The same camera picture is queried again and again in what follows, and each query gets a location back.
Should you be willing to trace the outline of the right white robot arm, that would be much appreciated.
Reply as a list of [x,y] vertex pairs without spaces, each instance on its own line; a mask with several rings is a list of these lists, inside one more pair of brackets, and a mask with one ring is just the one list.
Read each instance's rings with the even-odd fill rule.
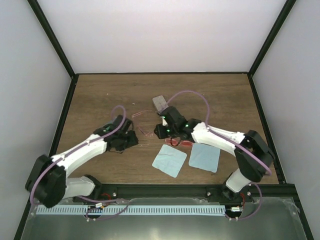
[[154,133],[159,139],[179,138],[182,141],[216,147],[233,155],[238,168],[221,187],[223,198],[229,202],[236,200],[247,185],[259,183],[265,175],[272,174],[270,166],[275,155],[254,130],[247,133],[231,132],[212,127],[195,118],[175,123],[163,117]]

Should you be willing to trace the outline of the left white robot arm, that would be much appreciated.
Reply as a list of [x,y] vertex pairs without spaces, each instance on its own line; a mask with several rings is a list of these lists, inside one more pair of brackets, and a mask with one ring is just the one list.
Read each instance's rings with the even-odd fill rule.
[[98,128],[86,140],[63,153],[39,156],[25,184],[30,203],[38,200],[52,208],[61,200],[73,197],[97,202],[102,196],[102,184],[89,174],[71,178],[71,173],[98,155],[110,150],[122,153],[138,143],[134,130],[114,131],[108,125]]

